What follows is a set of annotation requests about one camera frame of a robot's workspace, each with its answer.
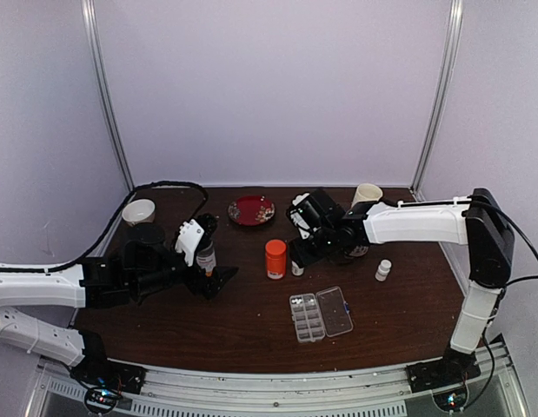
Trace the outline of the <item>small white bottle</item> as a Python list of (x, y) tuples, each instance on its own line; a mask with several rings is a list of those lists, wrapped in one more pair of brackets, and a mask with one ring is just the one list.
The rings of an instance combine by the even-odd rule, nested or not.
[(304, 268), (301, 268), (293, 261), (291, 262), (291, 273), (293, 276), (301, 276), (304, 274)]
[(392, 262), (388, 259), (383, 259), (379, 263), (375, 272), (375, 279), (377, 281), (385, 281), (392, 269)]

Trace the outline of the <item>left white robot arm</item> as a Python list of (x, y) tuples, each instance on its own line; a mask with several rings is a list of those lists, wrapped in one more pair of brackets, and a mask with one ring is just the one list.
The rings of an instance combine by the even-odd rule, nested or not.
[(194, 295), (211, 299), (233, 278), (236, 267), (207, 272), (196, 262), (205, 230), (186, 222), (168, 248), (163, 229), (140, 223), (110, 257), (84, 257), (73, 265), (41, 267), (0, 265), (0, 341), (81, 368), (98, 386), (115, 379), (99, 334), (60, 328), (20, 312), (21, 306), (113, 308), (141, 304), (156, 293), (184, 285)]

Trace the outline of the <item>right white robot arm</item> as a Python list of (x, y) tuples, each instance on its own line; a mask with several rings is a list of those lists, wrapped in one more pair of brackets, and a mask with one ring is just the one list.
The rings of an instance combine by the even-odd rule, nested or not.
[(286, 210), (298, 237), (289, 255), (306, 268), (338, 252), (389, 243), (449, 243), (468, 250), (469, 287), (436, 376), (454, 383), (474, 353), (512, 273), (515, 233), (487, 189), (435, 202), (338, 204), (324, 189), (297, 196)]

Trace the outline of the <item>clear plastic pill organizer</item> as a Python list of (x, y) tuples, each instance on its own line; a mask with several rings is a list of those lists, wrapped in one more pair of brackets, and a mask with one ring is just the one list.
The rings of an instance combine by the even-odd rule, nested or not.
[[(302, 297), (302, 303), (293, 304), (290, 299), (295, 297)], [(315, 294), (291, 295), (289, 308), (299, 343), (318, 342), (350, 333), (354, 329), (349, 305), (337, 286)]]

